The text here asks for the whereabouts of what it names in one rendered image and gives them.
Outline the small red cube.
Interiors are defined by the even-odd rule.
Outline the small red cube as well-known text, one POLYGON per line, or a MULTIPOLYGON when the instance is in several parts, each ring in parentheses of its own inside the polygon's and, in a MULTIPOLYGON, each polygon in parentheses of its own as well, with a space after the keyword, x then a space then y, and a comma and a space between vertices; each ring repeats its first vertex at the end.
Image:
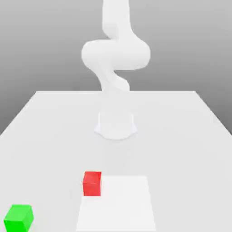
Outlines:
POLYGON ((84 196, 100 196, 102 173, 98 171, 86 171, 83 177, 83 195, 84 196))

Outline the small green cube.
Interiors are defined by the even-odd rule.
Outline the small green cube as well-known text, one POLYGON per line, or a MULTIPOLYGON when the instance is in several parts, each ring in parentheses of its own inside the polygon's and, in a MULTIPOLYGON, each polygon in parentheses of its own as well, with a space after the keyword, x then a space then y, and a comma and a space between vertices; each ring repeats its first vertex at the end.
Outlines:
POLYGON ((33 220, 31 205, 12 204, 4 218, 6 232, 29 232, 33 220))

